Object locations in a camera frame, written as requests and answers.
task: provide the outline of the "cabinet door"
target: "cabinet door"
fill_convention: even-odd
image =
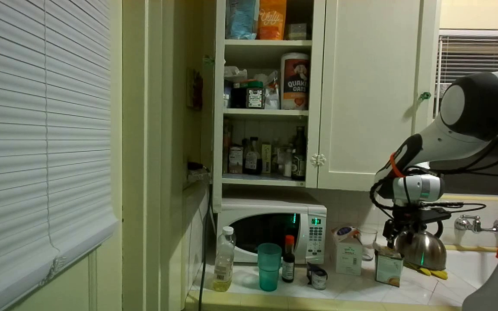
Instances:
[[[416,93],[434,84],[427,46],[435,46],[437,10],[427,2],[326,2],[318,188],[368,190],[389,154],[423,126]]]

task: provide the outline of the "white cabinet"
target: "white cabinet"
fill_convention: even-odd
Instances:
[[[302,3],[307,40],[226,40],[228,0],[216,0],[212,205],[228,186],[368,190],[390,152],[428,121],[437,0],[288,0]],[[224,64],[278,69],[287,52],[309,55],[307,110],[224,107]],[[285,141],[307,129],[306,179],[230,174],[224,140]]]
[[[390,152],[428,121],[434,0],[328,0],[319,117],[306,186],[368,190]]]

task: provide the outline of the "microwave control panel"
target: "microwave control panel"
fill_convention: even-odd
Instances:
[[[307,249],[306,262],[323,264],[325,252],[325,214],[309,214],[307,216]]]

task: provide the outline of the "clear plastic cup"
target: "clear plastic cup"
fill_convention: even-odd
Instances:
[[[257,245],[259,287],[273,292],[278,287],[278,269],[281,262],[281,249],[276,243]]]

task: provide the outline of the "faucet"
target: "faucet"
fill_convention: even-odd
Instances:
[[[491,228],[482,228],[479,216],[463,214],[454,221],[454,230],[460,233],[463,233],[466,230],[470,230],[470,231],[498,231],[498,219],[492,221]]]

